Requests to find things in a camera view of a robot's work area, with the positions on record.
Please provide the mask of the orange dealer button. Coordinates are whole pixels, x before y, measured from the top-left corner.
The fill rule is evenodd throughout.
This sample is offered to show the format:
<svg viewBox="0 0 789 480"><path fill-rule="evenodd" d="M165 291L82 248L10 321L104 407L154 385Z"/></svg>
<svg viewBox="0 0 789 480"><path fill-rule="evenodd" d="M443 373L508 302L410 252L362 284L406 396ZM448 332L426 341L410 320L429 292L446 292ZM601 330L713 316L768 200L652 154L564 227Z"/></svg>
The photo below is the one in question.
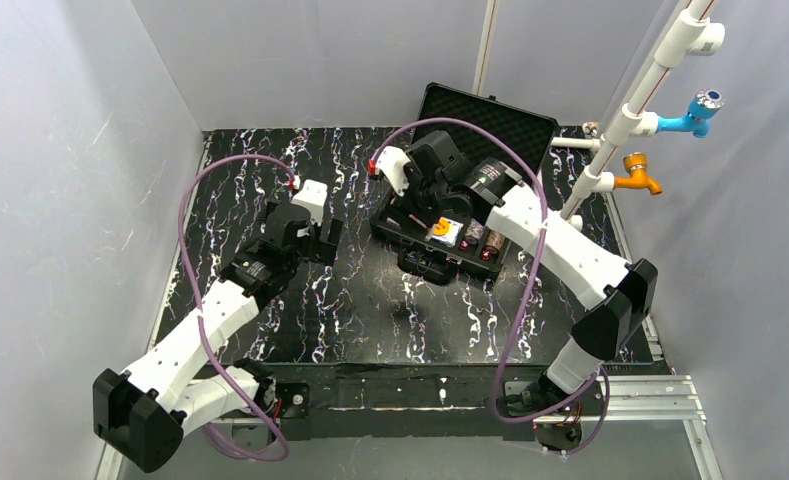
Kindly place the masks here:
<svg viewBox="0 0 789 480"><path fill-rule="evenodd" d="M439 221L433 226L432 236L437 238L445 238L451 232L452 224L446 218L440 218Z"/></svg>

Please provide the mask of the black poker set case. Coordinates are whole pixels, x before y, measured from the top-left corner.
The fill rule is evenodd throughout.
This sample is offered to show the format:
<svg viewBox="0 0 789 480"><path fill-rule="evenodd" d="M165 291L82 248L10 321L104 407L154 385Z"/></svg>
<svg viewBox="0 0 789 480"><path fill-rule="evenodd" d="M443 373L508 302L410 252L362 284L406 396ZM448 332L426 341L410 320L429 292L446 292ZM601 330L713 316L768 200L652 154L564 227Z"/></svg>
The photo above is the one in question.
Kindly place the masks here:
<svg viewBox="0 0 789 480"><path fill-rule="evenodd" d="M475 174L474 190L487 201L490 209L502 203L511 187L532 182L541 161L548 153L550 142L558 131L555 119L530 113L475 94L456 90L439 83L427 85L416 127L406 150L426 135L444 130L449 133L459 150L480 162ZM499 255L491 260L481 259L488 232L486 227L479 244L467 250L459 248L465 229L472 219L453 219L463 224L455 247L426 240L428 230L408 214L403 197L391 188L370 220L372 232L391 244L398 254L398 267L424 280L445 285L457 274L466 272L476 278L494 280L512 243L506 243Z"/></svg>

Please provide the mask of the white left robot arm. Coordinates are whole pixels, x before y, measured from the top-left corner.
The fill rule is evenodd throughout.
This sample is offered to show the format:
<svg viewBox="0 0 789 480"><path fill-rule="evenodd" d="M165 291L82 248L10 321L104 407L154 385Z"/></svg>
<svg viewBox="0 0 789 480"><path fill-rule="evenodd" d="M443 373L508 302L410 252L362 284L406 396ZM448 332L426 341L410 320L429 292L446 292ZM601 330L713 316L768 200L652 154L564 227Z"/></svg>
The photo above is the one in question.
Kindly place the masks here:
<svg viewBox="0 0 789 480"><path fill-rule="evenodd" d="M330 266L342 221L321 236L324 201L294 198L267 206L264 230L222 267L203 297L162 341L123 372L93 383L95 434L145 473L165 465L183 439L227 412L270 416L278 404L273 372L239 360L224 375L194 378L210 356L279 296L306 263Z"/></svg>

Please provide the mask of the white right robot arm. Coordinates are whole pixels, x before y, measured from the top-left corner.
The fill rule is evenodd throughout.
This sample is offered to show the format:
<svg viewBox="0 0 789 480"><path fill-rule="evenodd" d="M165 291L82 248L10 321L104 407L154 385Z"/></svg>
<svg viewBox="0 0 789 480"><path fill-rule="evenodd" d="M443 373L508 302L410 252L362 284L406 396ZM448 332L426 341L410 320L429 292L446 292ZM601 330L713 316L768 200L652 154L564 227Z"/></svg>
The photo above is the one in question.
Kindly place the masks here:
<svg viewBox="0 0 789 480"><path fill-rule="evenodd" d="M511 349L500 356L491 393L495 416L509 424L534 420L573 403L604 375L604 363L618 356L647 317L658 270L646 259L631 263L590 241L547 208L539 181L527 185L499 160L475 164L459 152L447 154L453 145L437 131L397 154L398 176L389 181L395 192L416 201L413 213L433 220L460 214L505 236L532 255L531 279L545 266L586 310L538 381L510 401L500 389Z"/></svg>

